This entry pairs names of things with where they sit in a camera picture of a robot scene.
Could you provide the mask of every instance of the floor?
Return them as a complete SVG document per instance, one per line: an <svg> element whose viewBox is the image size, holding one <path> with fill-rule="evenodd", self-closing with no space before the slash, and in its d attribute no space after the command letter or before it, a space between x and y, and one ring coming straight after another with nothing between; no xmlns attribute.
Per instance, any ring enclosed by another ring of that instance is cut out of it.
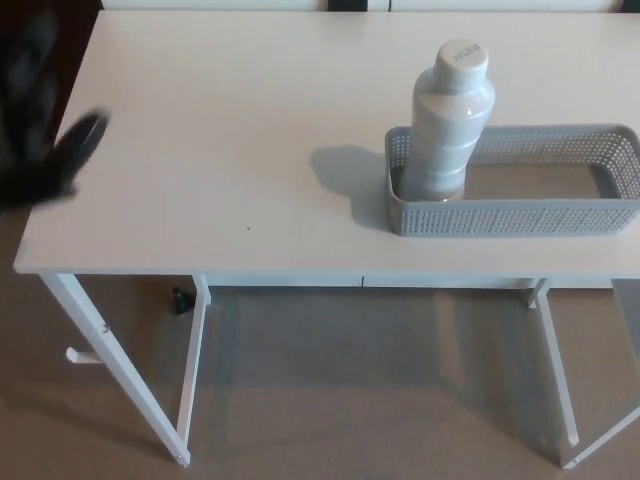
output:
<svg viewBox="0 0 640 480"><path fill-rule="evenodd" d="M175 465L35 277L11 264L26 216L0 218L0 444L4 478L626 479L640 422L575 470L555 465L548 364L517 292L216 289L190 448ZM177 418L188 278L82 278L159 401ZM607 291L553 292L579 431L640 402Z"/></svg>

